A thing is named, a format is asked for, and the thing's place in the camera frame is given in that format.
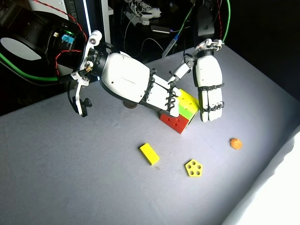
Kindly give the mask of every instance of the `gray table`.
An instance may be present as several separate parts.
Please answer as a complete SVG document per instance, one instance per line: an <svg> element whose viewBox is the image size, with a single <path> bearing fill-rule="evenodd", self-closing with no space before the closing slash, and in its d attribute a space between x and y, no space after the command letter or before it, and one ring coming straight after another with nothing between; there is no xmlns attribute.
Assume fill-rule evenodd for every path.
<svg viewBox="0 0 300 225"><path fill-rule="evenodd" d="M148 66L168 78L181 57ZM216 58L223 116L198 115L181 135L99 83L82 92L93 103L86 118L66 93L0 117L0 224L219 225L300 124L300 104L229 48ZM178 86L197 96L191 74ZM138 149L144 143L161 158L155 166ZM192 158L203 164L200 178L187 176Z"/></svg>

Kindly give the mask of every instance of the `yellow cube face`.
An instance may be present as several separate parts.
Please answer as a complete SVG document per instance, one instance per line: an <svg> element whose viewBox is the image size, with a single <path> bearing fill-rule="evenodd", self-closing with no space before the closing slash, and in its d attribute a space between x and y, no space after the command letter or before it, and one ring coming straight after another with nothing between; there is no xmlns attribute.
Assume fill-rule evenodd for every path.
<svg viewBox="0 0 300 225"><path fill-rule="evenodd" d="M199 101L190 94L186 93L183 89L180 89L181 96L178 97L179 105L191 114L195 115L199 110Z"/></svg>
<svg viewBox="0 0 300 225"><path fill-rule="evenodd" d="M196 160L192 159L186 165L187 173L190 177L201 177L202 175L202 165Z"/></svg>
<svg viewBox="0 0 300 225"><path fill-rule="evenodd" d="M156 154L156 152L152 149L152 147L148 143L145 143L143 146L141 146L140 150L147 158L150 165L153 165L160 160L159 156Z"/></svg>

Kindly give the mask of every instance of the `dark round object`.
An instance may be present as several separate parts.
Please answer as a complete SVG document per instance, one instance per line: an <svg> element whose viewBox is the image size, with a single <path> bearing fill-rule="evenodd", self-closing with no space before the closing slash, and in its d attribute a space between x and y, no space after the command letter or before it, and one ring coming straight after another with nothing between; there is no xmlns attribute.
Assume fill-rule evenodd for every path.
<svg viewBox="0 0 300 225"><path fill-rule="evenodd" d="M134 108L137 107L137 103L124 102L124 105L125 105L128 109L134 109Z"/></svg>

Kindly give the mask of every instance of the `orange swirl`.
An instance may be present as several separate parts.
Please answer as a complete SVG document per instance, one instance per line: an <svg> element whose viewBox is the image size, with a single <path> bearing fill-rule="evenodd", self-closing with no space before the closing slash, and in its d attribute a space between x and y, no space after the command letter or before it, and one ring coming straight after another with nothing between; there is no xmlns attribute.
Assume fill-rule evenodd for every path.
<svg viewBox="0 0 300 225"><path fill-rule="evenodd" d="M238 138L230 139L230 146L236 150L240 150L243 147L243 143Z"/></svg>

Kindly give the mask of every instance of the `robotic hand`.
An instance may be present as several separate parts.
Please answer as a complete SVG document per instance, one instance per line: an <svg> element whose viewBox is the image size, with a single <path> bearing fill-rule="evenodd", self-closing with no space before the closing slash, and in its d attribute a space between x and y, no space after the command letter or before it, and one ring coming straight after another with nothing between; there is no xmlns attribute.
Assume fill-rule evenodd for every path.
<svg viewBox="0 0 300 225"><path fill-rule="evenodd" d="M222 41L212 42L207 39L200 43L193 55L188 55L172 74L168 81L156 75L144 64L125 53L99 52L93 46L99 44L101 33L94 31L90 36L80 70L71 73L71 79L78 82L73 107L81 116L86 116L86 107L91 105L86 98L79 96L81 86L88 86L89 79L84 74L99 76L101 86L111 95L130 103L138 103L173 117L179 116L179 101L181 95L176 88L176 82L194 67L194 78L199 89L199 100L202 102L202 120L213 121L221 117L224 103L222 101L222 73L218 61L212 56L221 48Z"/></svg>

